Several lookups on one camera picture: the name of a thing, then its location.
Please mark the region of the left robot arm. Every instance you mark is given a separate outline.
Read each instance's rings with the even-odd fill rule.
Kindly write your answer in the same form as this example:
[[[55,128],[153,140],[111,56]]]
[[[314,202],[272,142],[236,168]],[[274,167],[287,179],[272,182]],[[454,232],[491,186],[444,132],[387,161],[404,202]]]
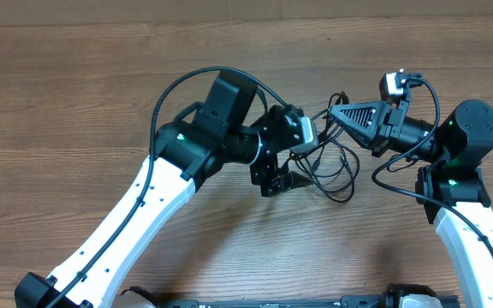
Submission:
[[[19,307],[109,307],[162,226],[226,163],[249,167],[265,197],[303,187],[305,176],[281,169],[281,151],[299,154],[318,141],[314,122],[282,100],[251,125],[254,99],[272,90],[236,68],[218,67],[205,100],[171,122],[152,123],[147,158],[131,187],[91,236],[48,276],[27,274],[15,289]]]

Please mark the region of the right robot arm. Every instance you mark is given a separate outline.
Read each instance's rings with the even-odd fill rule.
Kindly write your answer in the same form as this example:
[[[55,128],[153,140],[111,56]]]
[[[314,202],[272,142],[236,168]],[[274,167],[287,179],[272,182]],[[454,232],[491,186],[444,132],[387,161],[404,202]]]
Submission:
[[[332,120],[363,148],[420,160],[412,195],[425,209],[450,256],[468,307],[493,307],[493,211],[479,167],[493,149],[493,109],[460,103],[444,123],[407,116],[408,104],[335,105]]]

